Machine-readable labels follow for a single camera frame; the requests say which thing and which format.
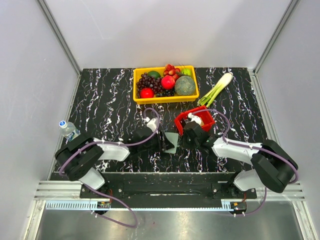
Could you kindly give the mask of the red plastic card tray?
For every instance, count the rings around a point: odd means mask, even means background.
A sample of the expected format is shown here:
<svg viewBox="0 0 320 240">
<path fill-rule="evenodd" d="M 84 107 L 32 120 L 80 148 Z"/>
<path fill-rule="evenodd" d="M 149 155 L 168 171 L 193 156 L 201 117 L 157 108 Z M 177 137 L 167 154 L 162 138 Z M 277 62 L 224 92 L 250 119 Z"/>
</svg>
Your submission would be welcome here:
<svg viewBox="0 0 320 240">
<path fill-rule="evenodd" d="M 209 132 L 212 126 L 215 124 L 215 120 L 210 114 L 208 108 L 206 106 L 198 106 L 196 108 L 184 111 L 180 113 L 175 119 L 174 124 L 178 130 L 180 136 L 184 133 L 184 126 L 192 121 L 191 115 L 199 117 L 201 119 L 201 128 L 205 132 Z"/>
</svg>

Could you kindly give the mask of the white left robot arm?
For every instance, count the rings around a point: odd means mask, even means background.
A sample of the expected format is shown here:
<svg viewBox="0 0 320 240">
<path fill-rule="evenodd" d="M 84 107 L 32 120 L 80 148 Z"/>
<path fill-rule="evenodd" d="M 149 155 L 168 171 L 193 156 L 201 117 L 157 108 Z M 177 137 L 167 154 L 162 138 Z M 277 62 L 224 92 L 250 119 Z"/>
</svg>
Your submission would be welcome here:
<svg viewBox="0 0 320 240">
<path fill-rule="evenodd" d="M 108 142 L 79 133 L 75 129 L 67 135 L 68 142 L 55 153 L 61 174 L 70 181 L 79 181 L 89 186 L 98 198 L 107 195 L 109 186 L 95 169 L 100 160 L 123 162 L 130 156 L 145 151 L 175 154 L 179 135 L 157 129 L 159 119 L 147 119 L 145 126 L 135 129 L 124 142 Z"/>
</svg>

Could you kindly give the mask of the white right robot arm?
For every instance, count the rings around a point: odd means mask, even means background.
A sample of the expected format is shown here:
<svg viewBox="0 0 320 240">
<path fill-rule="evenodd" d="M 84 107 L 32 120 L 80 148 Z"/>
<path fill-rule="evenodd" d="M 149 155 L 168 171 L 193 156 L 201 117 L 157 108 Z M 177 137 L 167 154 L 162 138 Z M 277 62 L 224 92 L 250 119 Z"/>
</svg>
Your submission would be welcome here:
<svg viewBox="0 0 320 240">
<path fill-rule="evenodd" d="M 218 158 L 229 158 L 251 165 L 253 169 L 241 171 L 232 177 L 227 186 L 228 194 L 239 198 L 245 191 L 263 188 L 282 193 L 298 176 L 298 165 L 273 140 L 264 143 L 245 143 L 210 134 L 195 121 L 183 123 L 178 128 L 180 146 L 185 149 L 203 150 Z"/>
</svg>

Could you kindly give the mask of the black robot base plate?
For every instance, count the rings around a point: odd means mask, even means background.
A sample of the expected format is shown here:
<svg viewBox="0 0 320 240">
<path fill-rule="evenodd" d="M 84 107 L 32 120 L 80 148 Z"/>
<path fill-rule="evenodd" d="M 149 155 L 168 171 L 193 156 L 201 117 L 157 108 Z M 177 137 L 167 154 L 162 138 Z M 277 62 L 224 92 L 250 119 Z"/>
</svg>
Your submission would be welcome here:
<svg viewBox="0 0 320 240">
<path fill-rule="evenodd" d="M 120 173 L 105 172 L 102 193 L 132 207 L 151 205 L 209 206 L 218 200 L 255 200 L 255 190 L 241 192 L 231 186 L 233 173 Z"/>
</svg>

